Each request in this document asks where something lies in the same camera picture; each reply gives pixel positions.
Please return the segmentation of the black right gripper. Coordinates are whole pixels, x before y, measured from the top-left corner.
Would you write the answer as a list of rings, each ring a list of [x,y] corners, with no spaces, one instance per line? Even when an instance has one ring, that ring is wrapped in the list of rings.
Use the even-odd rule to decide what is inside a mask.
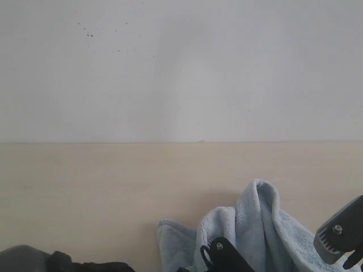
[[[362,249],[356,249],[343,264],[345,270],[351,269],[354,265],[357,265],[363,258]]]

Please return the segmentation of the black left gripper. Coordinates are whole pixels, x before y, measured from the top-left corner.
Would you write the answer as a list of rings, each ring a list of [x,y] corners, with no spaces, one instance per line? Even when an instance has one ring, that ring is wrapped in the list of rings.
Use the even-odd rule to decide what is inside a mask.
[[[225,237],[216,237],[202,245],[201,257],[209,272],[254,272],[252,267]]]

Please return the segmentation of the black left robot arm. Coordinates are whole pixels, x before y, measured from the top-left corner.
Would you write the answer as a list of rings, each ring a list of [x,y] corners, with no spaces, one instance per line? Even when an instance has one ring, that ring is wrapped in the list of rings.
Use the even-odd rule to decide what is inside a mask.
[[[225,237],[217,237],[200,247],[206,271],[253,271]],[[1,271],[133,271],[124,262],[74,262],[63,252],[45,253],[28,245],[1,251]]]

